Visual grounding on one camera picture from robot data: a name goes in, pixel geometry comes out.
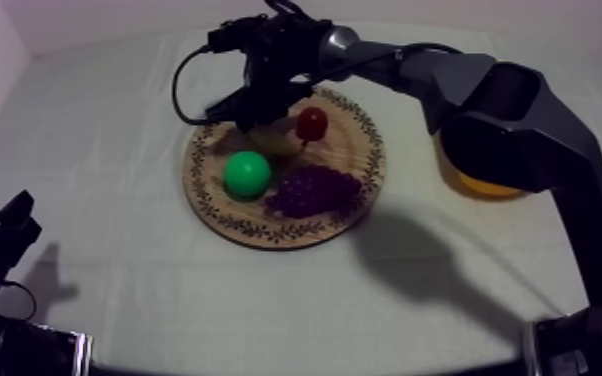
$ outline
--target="yellow bowl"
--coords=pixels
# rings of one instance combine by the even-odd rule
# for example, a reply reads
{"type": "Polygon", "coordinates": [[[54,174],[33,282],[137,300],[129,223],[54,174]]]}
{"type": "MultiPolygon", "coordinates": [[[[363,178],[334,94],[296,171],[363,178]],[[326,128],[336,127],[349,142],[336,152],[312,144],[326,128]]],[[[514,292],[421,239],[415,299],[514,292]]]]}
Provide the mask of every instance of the yellow bowl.
{"type": "Polygon", "coordinates": [[[457,173],[460,176],[460,181],[464,183],[467,187],[473,189],[476,192],[483,193],[490,196],[513,196],[515,194],[520,193],[519,189],[505,187],[503,185],[497,185],[492,183],[487,183],[481,180],[474,179],[470,176],[467,176],[461,173],[459,170],[457,173]]]}

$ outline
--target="grape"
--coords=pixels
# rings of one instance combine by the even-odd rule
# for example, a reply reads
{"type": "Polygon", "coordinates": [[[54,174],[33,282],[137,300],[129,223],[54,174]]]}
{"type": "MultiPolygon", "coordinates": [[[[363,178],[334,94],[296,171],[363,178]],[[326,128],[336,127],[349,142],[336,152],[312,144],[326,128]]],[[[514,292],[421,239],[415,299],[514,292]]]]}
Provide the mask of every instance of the grape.
{"type": "Polygon", "coordinates": [[[285,176],[266,206],[289,218],[306,218],[344,208],[359,194],[362,183],[326,166],[304,166],[285,176]]]}

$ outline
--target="black cable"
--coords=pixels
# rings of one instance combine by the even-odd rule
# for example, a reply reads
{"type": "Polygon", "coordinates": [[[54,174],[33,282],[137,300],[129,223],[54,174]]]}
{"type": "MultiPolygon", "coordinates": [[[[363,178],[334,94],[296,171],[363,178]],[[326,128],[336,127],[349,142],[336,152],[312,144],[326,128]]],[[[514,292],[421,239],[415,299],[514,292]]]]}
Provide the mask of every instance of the black cable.
{"type": "Polygon", "coordinates": [[[310,81],[308,81],[308,84],[311,86],[317,85],[318,83],[327,80],[327,79],[331,79],[332,77],[337,77],[337,76],[341,76],[345,73],[351,73],[351,71],[357,67],[360,67],[362,65],[366,65],[369,63],[372,63],[376,60],[380,60],[380,59],[384,59],[384,58],[388,58],[388,57],[392,57],[392,56],[396,56],[396,54],[401,53],[402,59],[405,59],[407,55],[411,55],[413,53],[417,53],[417,52],[422,52],[422,51],[427,51],[427,50],[437,50],[437,51],[442,51],[442,52],[446,52],[449,54],[459,54],[462,53],[460,50],[455,49],[453,47],[450,46],[446,46],[445,44],[439,44],[439,43],[412,43],[412,44],[408,44],[405,45],[403,47],[400,48],[395,48],[393,50],[387,51],[387,52],[383,52],[383,53],[379,53],[376,54],[374,56],[371,56],[369,58],[360,60],[360,61],[355,61],[352,63],[348,63],[345,64],[341,67],[338,67],[336,69],[333,69],[327,73],[324,73],[318,77],[314,77],[312,78],[310,81]]]}
{"type": "Polygon", "coordinates": [[[177,99],[177,85],[178,85],[178,82],[180,79],[180,73],[182,73],[182,69],[184,69],[184,67],[187,65],[187,63],[189,63],[189,61],[191,61],[191,59],[195,58],[198,55],[208,53],[208,52],[210,52],[210,46],[205,45],[205,46],[199,48],[198,50],[190,53],[189,56],[185,57],[184,60],[182,60],[180,65],[177,67],[177,70],[175,70],[175,74],[173,75],[172,93],[171,93],[172,100],[173,100],[173,108],[175,109],[175,113],[177,114],[177,116],[183,122],[185,122],[189,125],[210,125],[210,124],[219,122],[219,120],[217,120],[217,119],[192,119],[192,118],[188,117],[187,115],[184,114],[184,112],[182,112],[182,109],[180,108],[179,100],[177,99]]]}
{"type": "Polygon", "coordinates": [[[28,297],[30,298],[30,302],[33,305],[33,309],[30,312],[30,315],[28,315],[25,318],[22,319],[17,319],[17,318],[9,318],[10,320],[14,320],[14,321],[29,321],[30,319],[33,318],[33,316],[35,316],[35,313],[37,313],[37,300],[35,299],[35,295],[33,295],[33,293],[28,289],[28,287],[20,284],[19,282],[14,282],[14,281],[4,281],[2,282],[1,286],[3,287],[16,287],[19,288],[21,290],[23,290],[26,294],[28,294],[28,297]]]}

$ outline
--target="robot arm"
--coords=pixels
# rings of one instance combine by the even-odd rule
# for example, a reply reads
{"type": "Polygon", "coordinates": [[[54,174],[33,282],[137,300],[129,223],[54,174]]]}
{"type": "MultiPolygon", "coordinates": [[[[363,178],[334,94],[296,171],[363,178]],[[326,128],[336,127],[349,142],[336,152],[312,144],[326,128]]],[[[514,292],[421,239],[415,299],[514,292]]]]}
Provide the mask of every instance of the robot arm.
{"type": "MultiPolygon", "coordinates": [[[[405,51],[334,27],[320,66],[331,70],[398,49],[405,51]]],[[[593,133],[537,71],[484,54],[404,55],[352,73],[419,99],[430,135],[440,133],[448,158],[465,174],[529,192],[550,189],[590,305],[602,306],[602,152],[593,133]]]]}

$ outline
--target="green ball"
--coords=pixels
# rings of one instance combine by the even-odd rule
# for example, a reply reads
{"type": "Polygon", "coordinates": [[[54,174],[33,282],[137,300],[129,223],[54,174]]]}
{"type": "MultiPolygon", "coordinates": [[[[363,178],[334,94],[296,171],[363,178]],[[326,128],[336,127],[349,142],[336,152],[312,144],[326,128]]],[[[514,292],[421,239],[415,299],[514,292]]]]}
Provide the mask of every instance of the green ball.
{"type": "Polygon", "coordinates": [[[259,153],[241,151],[232,155],[226,162],[224,184],[234,196],[258,196],[264,193],[270,182],[271,166],[259,153]]]}

